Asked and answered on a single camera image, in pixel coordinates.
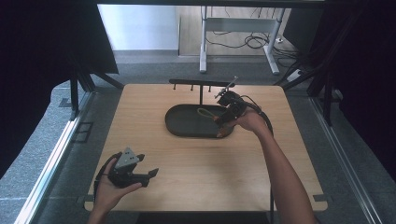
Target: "black fabric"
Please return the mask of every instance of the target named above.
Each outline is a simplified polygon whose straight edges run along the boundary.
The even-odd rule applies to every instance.
[[[335,58],[346,118],[396,180],[396,17],[371,1]]]
[[[0,3],[0,176],[77,71],[118,73],[96,5]]]

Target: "gray carpet floor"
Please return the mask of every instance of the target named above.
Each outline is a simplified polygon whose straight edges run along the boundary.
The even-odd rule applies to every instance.
[[[168,83],[169,78],[231,81],[234,76],[239,76],[237,84],[240,85],[272,85],[279,79],[271,74],[265,60],[257,62],[257,58],[237,59],[241,63],[233,62],[234,59],[225,62],[227,60],[211,58],[206,74],[199,73],[196,58],[150,59],[145,58],[142,60],[144,63],[140,63],[139,59],[129,63],[122,58],[118,61],[121,62],[118,64],[120,74],[110,76],[123,84],[165,84]],[[88,220],[89,212],[83,208],[83,202],[95,175],[94,171],[121,95],[121,90],[102,79],[95,76],[93,79],[97,88],[88,102],[88,109],[80,124],[81,130],[85,125],[91,127],[91,131],[89,135],[83,131],[75,133],[73,142],[67,148],[55,177],[38,207],[33,223],[85,223]],[[323,200],[327,200],[329,204],[327,210],[316,215],[322,223],[369,223],[332,150],[329,139],[319,124],[310,98],[306,95],[305,90],[309,81],[287,91],[286,94],[325,193]],[[55,88],[45,117],[22,154],[0,180],[1,223],[14,222],[69,119],[70,108],[59,107],[64,98],[69,98],[68,83]],[[337,103],[332,104],[332,122],[335,133],[361,183],[366,187],[383,223],[396,223],[395,182],[345,120]],[[150,218],[156,215],[158,214],[112,212],[107,223],[154,223]],[[202,222],[211,221],[211,216],[193,218]],[[214,223],[232,223],[225,222],[221,217],[213,218]],[[233,223],[241,223],[237,220],[235,218]],[[262,216],[252,217],[248,221],[248,223],[256,222],[263,223]],[[177,222],[176,217],[169,217],[163,219],[161,223],[182,223],[182,221]]]

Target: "floor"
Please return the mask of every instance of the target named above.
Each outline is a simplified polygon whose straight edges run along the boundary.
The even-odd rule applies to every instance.
[[[115,51],[115,56],[120,75],[111,76],[124,84],[167,83],[167,79],[174,76],[228,80],[230,76],[242,73],[245,76],[241,78],[241,84],[271,85],[280,78],[271,74],[262,52],[213,54],[208,58],[205,75],[199,73],[196,53],[180,55],[174,50],[120,50]],[[280,62],[288,65],[292,59]],[[280,66],[281,74],[287,68]],[[83,208],[83,202],[121,94],[121,90],[102,79],[92,78],[97,88],[92,93],[79,88],[80,123],[76,124],[74,134],[70,135],[70,143],[63,148],[63,157],[57,161],[59,168],[48,181],[48,187],[43,188],[35,183],[42,177],[40,174],[47,167],[51,153],[58,148],[57,143],[65,127],[70,126],[69,84],[66,82],[54,89],[46,115],[21,155],[0,180],[2,223],[13,223],[16,218],[25,220],[28,216],[31,216],[32,223],[86,222],[89,212]],[[320,115],[320,97],[306,95],[309,81],[286,94],[325,192],[324,198],[318,200],[326,200],[329,204],[326,211],[316,213],[317,217],[322,223],[396,223],[395,182],[348,124],[337,103],[332,104],[333,126],[326,125]],[[29,204],[34,193],[41,193],[38,195],[41,200],[34,204],[37,210],[32,213],[31,208],[25,209],[24,206]],[[108,223],[154,223],[150,222],[150,218],[152,214],[114,212],[110,213]],[[251,223],[262,223],[261,218],[253,217]],[[185,219],[168,217],[162,223],[177,223],[180,220]],[[221,218],[216,220],[219,220],[218,223],[224,221]]]

